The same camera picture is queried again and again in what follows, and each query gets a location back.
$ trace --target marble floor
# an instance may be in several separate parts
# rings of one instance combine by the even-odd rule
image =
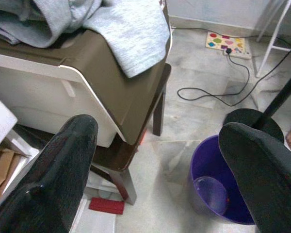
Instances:
[[[206,32],[175,30],[173,47],[167,62],[172,73],[167,85],[163,133],[152,134],[149,124],[130,171],[137,191],[134,206],[125,205],[124,214],[116,217],[116,233],[255,233],[255,226],[223,224],[194,212],[187,201],[185,184],[192,153],[205,138],[218,134],[225,115],[237,108],[264,110],[274,95],[291,76],[291,55],[251,96],[235,107],[228,107],[213,98],[182,100],[177,90],[199,87],[211,93],[231,93],[246,80],[246,70],[233,65],[221,51],[205,48]],[[267,48],[267,41],[249,40],[252,60],[232,58],[246,65],[250,82],[239,96],[224,97],[236,103],[258,80],[254,74]],[[272,51],[265,73],[285,55]],[[188,98],[201,93],[188,91]],[[291,98],[274,115],[284,133],[291,128]]]

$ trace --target plastic bucket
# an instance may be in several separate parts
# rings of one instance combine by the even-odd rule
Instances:
[[[204,140],[195,150],[188,176],[188,196],[198,214],[223,222],[253,225],[236,180],[219,149],[218,136]]]

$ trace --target gray towel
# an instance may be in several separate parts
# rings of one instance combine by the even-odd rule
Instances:
[[[158,0],[0,0],[0,35],[11,44],[46,48],[80,27],[107,40],[129,78],[165,56],[169,30]]]

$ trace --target red block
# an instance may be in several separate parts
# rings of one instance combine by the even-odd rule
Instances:
[[[122,215],[125,203],[123,201],[92,198],[89,209],[101,212]]]

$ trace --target white wall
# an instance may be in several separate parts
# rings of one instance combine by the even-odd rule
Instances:
[[[268,19],[271,7],[283,0],[167,0],[169,15],[248,29],[261,29]],[[274,18],[270,31],[276,25],[283,7]],[[286,15],[282,32],[291,34],[291,9]]]

